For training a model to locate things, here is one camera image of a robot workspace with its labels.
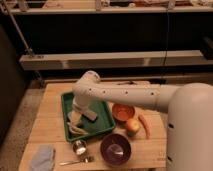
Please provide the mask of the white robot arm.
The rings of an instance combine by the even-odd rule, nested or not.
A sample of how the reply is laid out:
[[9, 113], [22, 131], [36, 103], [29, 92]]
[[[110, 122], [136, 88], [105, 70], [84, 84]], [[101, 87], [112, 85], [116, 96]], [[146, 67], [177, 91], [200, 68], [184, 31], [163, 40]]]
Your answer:
[[103, 84], [94, 71], [73, 85], [73, 107], [84, 114], [93, 100], [167, 115], [166, 170], [213, 171], [213, 85]]

